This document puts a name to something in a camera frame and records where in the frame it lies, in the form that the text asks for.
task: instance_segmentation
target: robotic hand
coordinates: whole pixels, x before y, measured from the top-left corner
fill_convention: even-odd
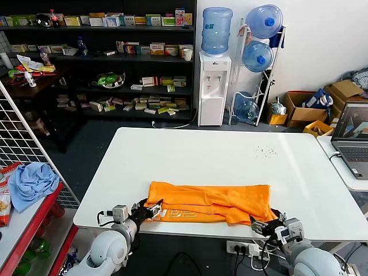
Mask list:
[[[140,225],[144,220],[159,214],[163,200],[147,208],[144,207],[146,202],[147,199],[134,204],[131,215],[128,214],[126,205],[116,205],[112,211],[100,212],[114,218],[111,230],[99,234],[80,264],[69,270],[66,275],[110,276],[122,266],[125,267],[131,244],[139,232]]]
[[[289,273],[293,276],[347,276],[335,257],[324,250],[314,248],[304,239],[301,221],[297,218],[286,219],[280,214],[279,219],[267,223],[251,217],[252,229],[263,236],[269,236],[263,252],[270,242],[276,243],[292,266]]]

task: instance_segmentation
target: laptop screen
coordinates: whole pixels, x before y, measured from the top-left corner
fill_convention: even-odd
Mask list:
[[[332,139],[368,141],[368,103],[346,103]]]

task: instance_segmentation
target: laptop keyboard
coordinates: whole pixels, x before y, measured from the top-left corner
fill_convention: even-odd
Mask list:
[[[368,148],[339,147],[339,151],[349,162],[368,162]]]

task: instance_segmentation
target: dark floor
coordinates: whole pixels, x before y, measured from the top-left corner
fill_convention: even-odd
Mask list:
[[[161,124],[156,127],[174,127],[180,124]],[[115,131],[119,127],[152,128],[149,122],[120,122],[120,121],[88,121],[69,144],[66,154],[57,152],[53,143],[42,140],[44,148],[50,155],[56,167],[66,179],[74,193],[81,200],[96,172],[105,151],[107,150]],[[221,127],[197,127],[191,125],[186,129],[210,129],[221,131],[262,131],[262,132],[298,132],[295,129],[286,129],[283,126],[269,126],[260,124],[254,127],[246,124],[223,125]],[[353,194],[358,205],[363,205],[368,196],[364,193]],[[234,274],[235,255],[226,253],[226,240],[200,237],[179,237],[166,235],[140,234],[140,248],[129,260],[128,267],[119,271],[117,275],[137,276],[149,274],[163,276],[170,260],[177,252],[187,252],[197,262],[203,276],[232,276]],[[339,252],[346,257],[353,247],[350,244]],[[355,263],[362,276],[368,276],[368,247],[359,248],[350,263]],[[287,275],[285,262],[278,258],[271,258],[267,269],[269,276]],[[245,258],[238,268],[238,275],[262,275],[262,272],[250,268],[249,258]],[[186,256],[179,256],[173,263],[172,269],[164,276],[198,275],[196,267]]]

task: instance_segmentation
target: orange shirt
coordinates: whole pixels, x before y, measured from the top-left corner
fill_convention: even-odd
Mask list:
[[[154,220],[250,225],[250,217],[269,221],[270,186],[174,186],[152,181],[147,204],[163,199],[162,213]]]

